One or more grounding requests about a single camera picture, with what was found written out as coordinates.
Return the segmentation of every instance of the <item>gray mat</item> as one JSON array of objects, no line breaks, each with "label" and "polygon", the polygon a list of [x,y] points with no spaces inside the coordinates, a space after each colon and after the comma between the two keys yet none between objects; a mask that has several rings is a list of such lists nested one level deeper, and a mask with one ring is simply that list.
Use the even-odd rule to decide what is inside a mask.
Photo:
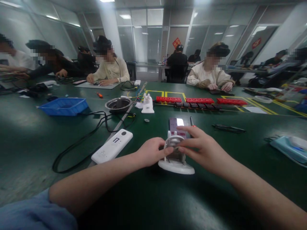
[{"label": "gray mat", "polygon": [[99,89],[113,89],[116,86],[118,86],[120,83],[114,83],[113,85],[107,85],[107,86],[95,86],[89,82],[82,83],[80,85],[77,85],[75,87],[80,87],[80,88],[99,88]]}]

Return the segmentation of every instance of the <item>bottle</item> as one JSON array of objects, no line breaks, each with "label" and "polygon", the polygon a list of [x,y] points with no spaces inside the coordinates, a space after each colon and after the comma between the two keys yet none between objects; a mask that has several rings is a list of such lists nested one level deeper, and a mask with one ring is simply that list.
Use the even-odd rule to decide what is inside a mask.
[{"label": "bottle", "polygon": [[288,101],[290,98],[294,97],[299,91],[306,89],[307,78],[300,78],[292,82],[288,87],[284,88],[275,99],[280,102]]}]

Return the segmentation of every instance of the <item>ceiling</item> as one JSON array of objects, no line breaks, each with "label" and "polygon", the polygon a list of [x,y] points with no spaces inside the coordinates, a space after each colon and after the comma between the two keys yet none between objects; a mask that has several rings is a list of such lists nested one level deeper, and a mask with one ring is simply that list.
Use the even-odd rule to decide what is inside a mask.
[{"label": "ceiling", "polygon": [[[51,0],[53,3],[63,6],[74,12],[98,12],[99,0]],[[182,8],[204,4],[276,4],[295,3],[303,0],[115,0],[116,8],[144,8],[144,7],[165,7]]]}]

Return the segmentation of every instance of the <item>light blue container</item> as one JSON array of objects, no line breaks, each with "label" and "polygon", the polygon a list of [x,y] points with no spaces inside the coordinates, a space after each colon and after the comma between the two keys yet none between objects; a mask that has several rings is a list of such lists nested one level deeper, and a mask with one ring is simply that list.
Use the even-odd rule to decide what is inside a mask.
[{"label": "light blue container", "polygon": [[77,116],[87,107],[84,98],[58,98],[38,108],[49,116]]}]

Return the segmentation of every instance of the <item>red poster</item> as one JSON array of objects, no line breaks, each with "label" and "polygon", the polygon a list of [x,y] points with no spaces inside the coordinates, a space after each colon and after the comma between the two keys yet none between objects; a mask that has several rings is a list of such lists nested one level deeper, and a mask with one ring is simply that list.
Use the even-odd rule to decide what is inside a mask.
[{"label": "red poster", "polygon": [[252,45],[252,49],[255,49],[257,46],[259,46],[261,43],[261,38],[258,38]]},{"label": "red poster", "polygon": [[173,46],[175,47],[175,49],[177,48],[178,45],[180,45],[181,42],[179,40],[179,38],[176,38],[176,40],[173,42]]}]

